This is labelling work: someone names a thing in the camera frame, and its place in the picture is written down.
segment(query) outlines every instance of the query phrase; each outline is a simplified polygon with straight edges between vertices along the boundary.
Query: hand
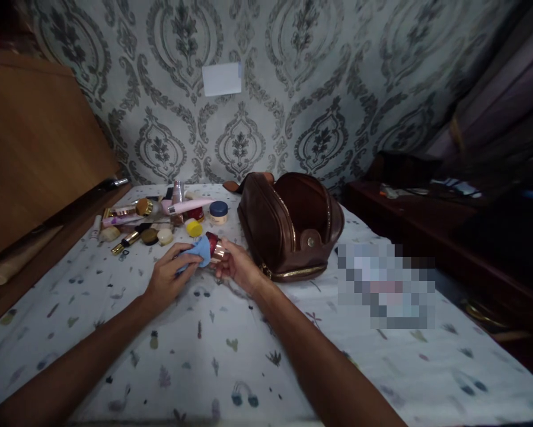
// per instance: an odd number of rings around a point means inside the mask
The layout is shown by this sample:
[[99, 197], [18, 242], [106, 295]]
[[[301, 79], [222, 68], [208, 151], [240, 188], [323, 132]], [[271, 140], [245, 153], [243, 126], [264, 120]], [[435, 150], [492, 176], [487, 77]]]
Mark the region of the hand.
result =
[[226, 254], [223, 261], [215, 266], [215, 275], [218, 278], [232, 278], [252, 297], [259, 285], [269, 282], [268, 278], [258, 269], [244, 247], [228, 241], [226, 238], [222, 238], [221, 243], [230, 253]]
[[[152, 278], [142, 295], [145, 308], [154, 316], [158, 316], [171, 305], [203, 261], [195, 254], [181, 254], [176, 258], [180, 252], [192, 247], [189, 243], [175, 243], [154, 265]], [[176, 277], [176, 271], [186, 264], [189, 264], [187, 269]]]

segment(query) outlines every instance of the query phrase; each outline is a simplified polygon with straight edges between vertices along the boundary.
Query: wall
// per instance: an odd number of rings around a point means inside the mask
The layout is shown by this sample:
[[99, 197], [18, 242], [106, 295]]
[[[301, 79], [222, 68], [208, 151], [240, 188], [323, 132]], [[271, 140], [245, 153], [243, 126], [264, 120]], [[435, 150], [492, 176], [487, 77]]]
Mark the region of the wall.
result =
[[[303, 171], [337, 190], [382, 148], [422, 146], [516, 1], [33, 0], [135, 183]], [[202, 65], [241, 61], [206, 98]]]

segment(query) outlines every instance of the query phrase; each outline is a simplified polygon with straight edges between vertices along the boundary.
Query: wooden furniture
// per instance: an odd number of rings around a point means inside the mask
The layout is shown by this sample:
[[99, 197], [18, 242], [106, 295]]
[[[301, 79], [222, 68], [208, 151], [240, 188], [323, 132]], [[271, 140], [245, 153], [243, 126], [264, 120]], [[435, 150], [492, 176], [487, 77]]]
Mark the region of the wooden furniture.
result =
[[95, 189], [118, 170], [72, 71], [0, 50], [0, 253], [41, 224], [63, 225], [0, 286], [0, 316], [130, 189]]
[[526, 331], [503, 342], [494, 338], [533, 370], [533, 290], [450, 237], [476, 210], [421, 196], [387, 199], [379, 194], [379, 188], [376, 182], [349, 183], [343, 204], [377, 234], [402, 244], [403, 256], [434, 259], [435, 265], [458, 280], [470, 295], [487, 301], [499, 318]]

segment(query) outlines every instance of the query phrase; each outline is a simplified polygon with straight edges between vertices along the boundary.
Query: person's left hand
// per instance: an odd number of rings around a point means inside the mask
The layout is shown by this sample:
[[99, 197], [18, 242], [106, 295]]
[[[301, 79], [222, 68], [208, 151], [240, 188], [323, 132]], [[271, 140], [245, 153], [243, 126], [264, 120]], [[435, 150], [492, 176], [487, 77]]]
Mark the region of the person's left hand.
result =
[[[181, 254], [175, 258], [180, 252], [192, 247], [189, 243], [175, 243], [154, 265], [152, 278], [142, 295], [143, 306], [153, 316], [158, 316], [171, 305], [203, 261], [195, 254]], [[189, 264], [187, 269], [176, 277], [175, 273], [186, 264]]]

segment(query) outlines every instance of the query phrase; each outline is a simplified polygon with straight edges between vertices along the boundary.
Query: makeup sponge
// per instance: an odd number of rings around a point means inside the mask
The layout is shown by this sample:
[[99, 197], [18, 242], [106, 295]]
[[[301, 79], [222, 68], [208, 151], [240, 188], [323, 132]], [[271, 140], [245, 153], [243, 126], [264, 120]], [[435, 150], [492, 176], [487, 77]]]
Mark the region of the makeup sponge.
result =
[[[203, 261], [199, 263], [199, 267], [206, 267], [211, 262], [211, 244], [209, 243], [209, 239], [207, 236], [203, 236], [201, 240], [199, 240], [197, 243], [195, 243], [195, 246], [191, 249], [186, 250], [183, 253], [192, 253], [195, 255], [199, 255], [201, 258], [203, 258]], [[181, 267], [177, 273], [181, 273], [183, 270], [187, 268], [189, 264], [184, 265]]]

